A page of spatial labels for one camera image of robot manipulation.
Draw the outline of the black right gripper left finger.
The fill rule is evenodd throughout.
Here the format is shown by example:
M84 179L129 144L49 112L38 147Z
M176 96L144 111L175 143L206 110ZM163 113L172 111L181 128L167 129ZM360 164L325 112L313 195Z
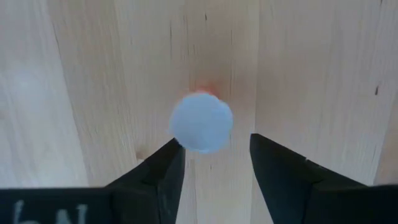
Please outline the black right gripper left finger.
M107 185L115 223L175 224L185 174L185 149L171 139Z

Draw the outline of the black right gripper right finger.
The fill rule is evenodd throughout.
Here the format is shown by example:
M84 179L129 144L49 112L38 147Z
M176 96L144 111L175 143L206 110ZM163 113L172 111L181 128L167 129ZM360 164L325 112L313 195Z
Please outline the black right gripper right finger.
M251 134L254 175L274 223L303 223L313 187L362 187L363 184L320 166L258 133Z

